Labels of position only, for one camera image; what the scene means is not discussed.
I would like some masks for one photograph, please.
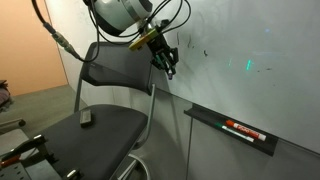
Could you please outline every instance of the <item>black mesh backrest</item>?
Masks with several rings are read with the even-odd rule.
[[[92,59],[96,51],[97,43],[92,43],[86,59]],[[101,42],[98,58],[83,64],[80,77],[94,86],[124,86],[150,95],[151,57],[148,48],[130,51],[128,45]]]

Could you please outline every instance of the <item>black chair seat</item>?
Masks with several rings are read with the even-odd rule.
[[[88,108],[94,117],[92,126],[81,128],[77,112],[41,134],[49,140],[48,150],[59,159],[53,167],[61,176],[79,168],[84,179],[109,179],[142,134],[147,116],[115,105]]]

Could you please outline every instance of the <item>whiteboard marker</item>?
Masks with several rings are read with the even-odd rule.
[[[254,130],[251,130],[251,129],[247,128],[247,127],[241,126],[240,124],[237,124],[237,123],[235,123],[235,122],[233,122],[231,120],[227,120],[226,123],[227,123],[228,126],[234,127],[236,129],[239,129],[240,131],[250,135],[251,137],[260,139],[262,141],[266,140],[266,136],[265,135],[257,133]]]
[[[249,136],[245,136],[245,135],[243,135],[243,134],[240,134],[240,133],[238,133],[238,132],[236,132],[236,131],[233,131],[232,129],[229,129],[229,128],[227,128],[227,126],[224,126],[224,125],[222,125],[222,124],[220,124],[220,123],[215,123],[214,125],[216,125],[216,126],[218,126],[219,128],[222,128],[222,129],[224,129],[224,130],[226,130],[226,131],[229,131],[229,132],[231,132],[232,134],[235,134],[235,135],[237,135],[237,136],[239,136],[239,137],[242,137],[243,139],[246,139],[246,140],[248,140],[248,141],[250,141],[250,142],[253,142],[253,138],[251,138],[251,137],[249,137]]]

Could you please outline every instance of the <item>red marker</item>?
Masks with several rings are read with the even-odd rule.
[[[240,124],[237,124],[237,123],[235,123],[235,122],[233,122],[231,120],[227,120],[226,123],[227,123],[228,126],[231,126],[231,127],[236,128],[236,129],[239,129],[240,131],[242,131],[242,132],[244,132],[246,134],[249,134],[251,137],[260,139],[262,141],[266,140],[266,136],[265,135],[257,133],[254,130],[251,130],[251,129],[247,128],[247,127],[241,126]]]

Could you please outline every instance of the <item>whiteboard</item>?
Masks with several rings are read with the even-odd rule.
[[[81,0],[46,2],[54,27],[84,56],[96,39],[86,6]],[[177,74],[169,81],[156,71],[157,86],[320,153],[320,1],[189,2],[190,21],[166,34],[179,48]],[[170,19],[178,5],[171,2],[157,18]],[[172,26],[187,12],[184,4]],[[64,51],[61,56],[75,88],[81,63]]]

